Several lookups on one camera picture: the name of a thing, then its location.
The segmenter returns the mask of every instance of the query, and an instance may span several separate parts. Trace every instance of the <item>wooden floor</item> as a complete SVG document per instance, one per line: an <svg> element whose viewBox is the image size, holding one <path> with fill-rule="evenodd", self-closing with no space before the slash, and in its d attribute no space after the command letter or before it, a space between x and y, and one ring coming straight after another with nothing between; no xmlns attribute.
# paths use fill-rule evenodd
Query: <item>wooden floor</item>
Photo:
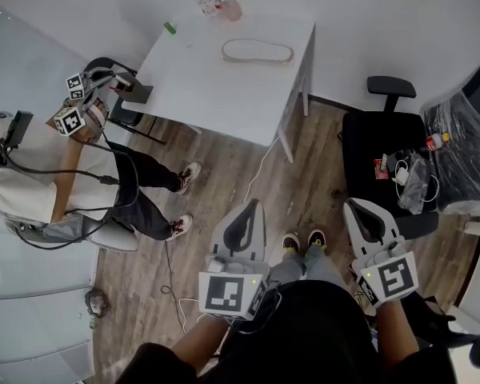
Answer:
<svg viewBox="0 0 480 384"><path fill-rule="evenodd" d="M343 114L313 103L310 116L304 118L297 108L289 128L290 140L295 140L295 163L288 163L277 143L250 196L259 198L265 207L271 264L282 256L280 243L285 232L296 230L304 242L307 233L319 227L326 233L330 256L355 290L347 271L353 256L342 201L330 196L333 190L345 189L342 147L336 137ZM149 126L150 121L142 124ZM193 160L202 163L199 179L184 196L146 190L169 220L186 212L194 216L192 229L169 242L169 249L176 296L196 298L197 273L204 266L212 231L229 210L242 202L266 148L212 132L197 135L182 124L161 119L154 124L153 134L167 145L136 137L130 146L153 155L175 172ZM435 295L445 309L458 295L477 241L462 232L464 221L458 216L441 216L435 234L413 242L420 291ZM160 291L168 281L163 242L141 237L135 253L100 252L97 286L108 294L112 309L95 331L95 382L114 382L143 342L170 345L182 336L173 299ZM183 305L187 326L192 326L198 316L197 303Z"/></svg>

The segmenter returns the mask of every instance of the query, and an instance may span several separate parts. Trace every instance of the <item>table leg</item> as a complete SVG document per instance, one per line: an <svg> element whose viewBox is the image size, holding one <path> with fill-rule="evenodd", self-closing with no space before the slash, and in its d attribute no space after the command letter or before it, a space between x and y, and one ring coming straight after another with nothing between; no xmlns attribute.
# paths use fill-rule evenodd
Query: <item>table leg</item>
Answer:
<svg viewBox="0 0 480 384"><path fill-rule="evenodd" d="M308 61L307 58L304 58L304 64L306 67L306 70L304 71L304 78L302 79L302 101L304 102L304 116L307 117L310 113L310 99L308 98L309 93L310 93L310 88L309 88L309 81L310 81L310 76L309 74L309 67L308 67Z"/></svg>
<svg viewBox="0 0 480 384"><path fill-rule="evenodd" d="M202 129L201 128L197 128L196 126L193 126L191 124L185 124L186 126L188 126L191 130L197 132L199 135L202 135Z"/></svg>
<svg viewBox="0 0 480 384"><path fill-rule="evenodd" d="M279 141L281 141L282 147L286 152L288 161L290 161L290 163L294 163L294 156L291 153L291 148L290 148L290 144L288 143L288 138L286 137L286 132L284 131L281 124L279 124L279 127L278 127L278 136L279 136Z"/></svg>

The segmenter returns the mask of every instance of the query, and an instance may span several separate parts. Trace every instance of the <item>person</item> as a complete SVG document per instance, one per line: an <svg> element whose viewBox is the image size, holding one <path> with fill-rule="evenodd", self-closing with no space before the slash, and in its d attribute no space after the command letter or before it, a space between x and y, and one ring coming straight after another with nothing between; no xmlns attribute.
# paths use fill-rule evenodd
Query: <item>person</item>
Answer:
<svg viewBox="0 0 480 384"><path fill-rule="evenodd" d="M101 101L96 100L94 105L105 113ZM11 120L8 114L0 113L0 138L5 136ZM20 218L56 223L68 210L82 209L83 214L102 220L108 209L92 209L112 208L110 217L113 220L132 226L156 240L168 241L188 231L193 222L190 214L168 222L142 192L139 192L133 205L120 205L130 204L136 195L132 162L137 169L140 186L166 188L176 194L184 194L189 184L198 177L201 170L198 162L192 162L176 174L147 154L107 143L103 138L97 141L98 145L127 153L131 160L123 154L113 154L78 142L93 139L93 131L86 126L70 138L65 138L57 131L53 118L44 123L34 116L22 144L10 153L11 160L35 170L78 169L98 176L108 175L118 178L120 185L104 185L95 178L80 174L28 174L0 167L0 210Z"/></svg>
<svg viewBox="0 0 480 384"><path fill-rule="evenodd" d="M376 351L362 309L324 255L323 232L311 232L304 257L294 234L283 248L269 275L278 287L269 288L252 322L230 328L207 315L171 349L142 344L116 383L455 382L446 349L418 350L400 301L377 310ZM229 328L217 365L198 378Z"/></svg>

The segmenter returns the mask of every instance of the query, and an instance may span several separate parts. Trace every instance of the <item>shoe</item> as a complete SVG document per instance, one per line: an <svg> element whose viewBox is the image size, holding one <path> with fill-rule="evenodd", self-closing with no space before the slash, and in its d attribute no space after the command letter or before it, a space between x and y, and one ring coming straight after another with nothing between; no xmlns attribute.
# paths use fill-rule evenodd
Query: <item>shoe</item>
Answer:
<svg viewBox="0 0 480 384"><path fill-rule="evenodd" d="M313 230L307 239L308 249L312 246L320 246L324 250L327 248L326 235L320 229Z"/></svg>
<svg viewBox="0 0 480 384"><path fill-rule="evenodd" d="M298 253L301 248L301 243L295 234L285 234L282 237L282 249L287 253Z"/></svg>
<svg viewBox="0 0 480 384"><path fill-rule="evenodd" d="M189 184L195 180L201 172L201 164L199 162L192 162L182 172L178 174L178 178L182 181L182 187L176 191L176 194L183 195Z"/></svg>
<svg viewBox="0 0 480 384"><path fill-rule="evenodd" d="M174 221L169 224L170 229L172 230L172 235L169 236L166 241L176 239L178 236L188 232L194 223L194 218L190 214L184 214L180 216L177 221Z"/></svg>

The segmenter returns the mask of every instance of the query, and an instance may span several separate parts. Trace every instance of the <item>yellow shoe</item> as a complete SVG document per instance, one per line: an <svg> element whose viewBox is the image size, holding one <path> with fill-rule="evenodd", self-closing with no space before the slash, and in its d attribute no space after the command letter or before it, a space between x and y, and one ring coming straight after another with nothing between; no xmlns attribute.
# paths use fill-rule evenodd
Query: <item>yellow shoe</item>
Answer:
<svg viewBox="0 0 480 384"><path fill-rule="evenodd" d="M312 246L320 246L325 250L327 248L326 235L320 229L313 230L307 239L307 246L308 248Z"/></svg>
<svg viewBox="0 0 480 384"><path fill-rule="evenodd" d="M298 253L301 248L301 243L295 234L285 234L282 237L282 248L287 253Z"/></svg>

